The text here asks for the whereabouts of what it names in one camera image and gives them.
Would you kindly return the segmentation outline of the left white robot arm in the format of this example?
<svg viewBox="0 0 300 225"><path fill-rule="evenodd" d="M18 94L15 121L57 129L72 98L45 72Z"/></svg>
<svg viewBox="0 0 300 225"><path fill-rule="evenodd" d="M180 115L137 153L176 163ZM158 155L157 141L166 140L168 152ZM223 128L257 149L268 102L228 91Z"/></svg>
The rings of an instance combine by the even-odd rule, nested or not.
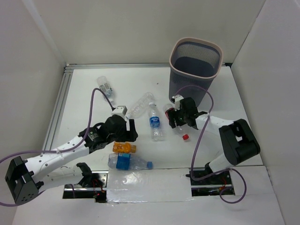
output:
<svg viewBox="0 0 300 225"><path fill-rule="evenodd" d="M86 128L54 150L28 159L13 154L5 181L14 205L26 204L54 187L69 184L89 186L96 176L86 163L77 163L72 167L66 164L103 149L112 142L135 142L137 138L134 119L125 121L115 114L105 122Z"/></svg>

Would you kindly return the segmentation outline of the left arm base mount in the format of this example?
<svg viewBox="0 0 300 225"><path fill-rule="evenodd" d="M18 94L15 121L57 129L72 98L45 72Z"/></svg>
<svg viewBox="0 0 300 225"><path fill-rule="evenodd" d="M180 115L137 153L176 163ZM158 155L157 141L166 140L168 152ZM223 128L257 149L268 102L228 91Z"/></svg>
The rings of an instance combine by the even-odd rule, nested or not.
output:
<svg viewBox="0 0 300 225"><path fill-rule="evenodd" d="M106 171L92 171L94 179L84 186L65 185L62 199L65 200L79 200L88 199L95 203L107 203L107 181L108 170Z"/></svg>

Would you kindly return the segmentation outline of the red label water bottle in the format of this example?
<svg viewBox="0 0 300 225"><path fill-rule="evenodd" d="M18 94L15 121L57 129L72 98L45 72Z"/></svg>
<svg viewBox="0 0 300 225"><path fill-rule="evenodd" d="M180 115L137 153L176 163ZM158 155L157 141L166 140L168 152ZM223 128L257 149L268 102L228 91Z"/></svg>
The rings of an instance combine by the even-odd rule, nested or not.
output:
<svg viewBox="0 0 300 225"><path fill-rule="evenodd" d="M166 104L166 105L164 105L164 107L163 107L163 111L164 111L164 113L165 113L167 119L170 120L170 119L169 119L168 112L169 112L169 111L174 111L174 107L173 107L172 104ZM189 135L188 135L188 133L187 133L187 131L186 131L186 129L185 129L184 127L179 127L179 126L177 126L176 128L173 128L172 130L173 130L173 132L174 132L178 137L180 137L183 141L187 142L187 141L189 140Z"/></svg>

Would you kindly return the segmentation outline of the clear bottle green label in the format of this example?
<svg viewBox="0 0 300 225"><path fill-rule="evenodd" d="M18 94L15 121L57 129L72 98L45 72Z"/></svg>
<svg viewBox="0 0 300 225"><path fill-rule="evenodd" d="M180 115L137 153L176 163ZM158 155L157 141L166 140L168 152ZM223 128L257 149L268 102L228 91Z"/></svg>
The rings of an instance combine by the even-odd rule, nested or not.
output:
<svg viewBox="0 0 300 225"><path fill-rule="evenodd" d="M99 88L105 93L110 103L112 105L115 104L115 94L107 78L105 76L98 77L97 84Z"/></svg>

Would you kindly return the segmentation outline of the blue label water bottle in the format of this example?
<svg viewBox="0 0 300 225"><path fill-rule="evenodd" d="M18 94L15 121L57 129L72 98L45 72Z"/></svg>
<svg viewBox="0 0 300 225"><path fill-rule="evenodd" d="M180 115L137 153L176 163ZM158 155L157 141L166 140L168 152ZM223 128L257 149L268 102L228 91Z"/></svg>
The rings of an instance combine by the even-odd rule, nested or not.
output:
<svg viewBox="0 0 300 225"><path fill-rule="evenodd" d="M161 126L160 113L154 102L149 103L148 117L152 140L156 142L163 141L165 137Z"/></svg>

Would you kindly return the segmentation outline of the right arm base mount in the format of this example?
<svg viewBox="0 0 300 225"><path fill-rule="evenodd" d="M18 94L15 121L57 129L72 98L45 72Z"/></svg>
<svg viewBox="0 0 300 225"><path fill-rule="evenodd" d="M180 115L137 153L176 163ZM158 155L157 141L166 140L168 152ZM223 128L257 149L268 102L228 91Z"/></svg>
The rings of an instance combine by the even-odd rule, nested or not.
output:
<svg viewBox="0 0 300 225"><path fill-rule="evenodd" d="M186 174L186 177L190 179L191 194L193 197L216 196L222 190L224 190L223 195L235 195L232 179L228 171L200 181L193 180L190 171Z"/></svg>

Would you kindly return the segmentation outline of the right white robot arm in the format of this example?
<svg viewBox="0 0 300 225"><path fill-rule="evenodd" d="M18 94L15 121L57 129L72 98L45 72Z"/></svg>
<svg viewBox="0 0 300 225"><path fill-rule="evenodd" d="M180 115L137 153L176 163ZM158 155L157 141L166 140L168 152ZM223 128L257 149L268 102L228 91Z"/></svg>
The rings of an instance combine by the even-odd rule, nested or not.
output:
<svg viewBox="0 0 300 225"><path fill-rule="evenodd" d="M167 112L170 127L175 129L187 125L200 131L188 175L191 179L195 181L205 179L208 183L214 184L220 180L222 172L260 154L260 145L246 120L225 120L211 116L209 112L200 112L190 97L176 95L171 98L171 102L174 109ZM223 153L205 165L204 176L195 177L193 172L195 157L206 131L220 137Z"/></svg>

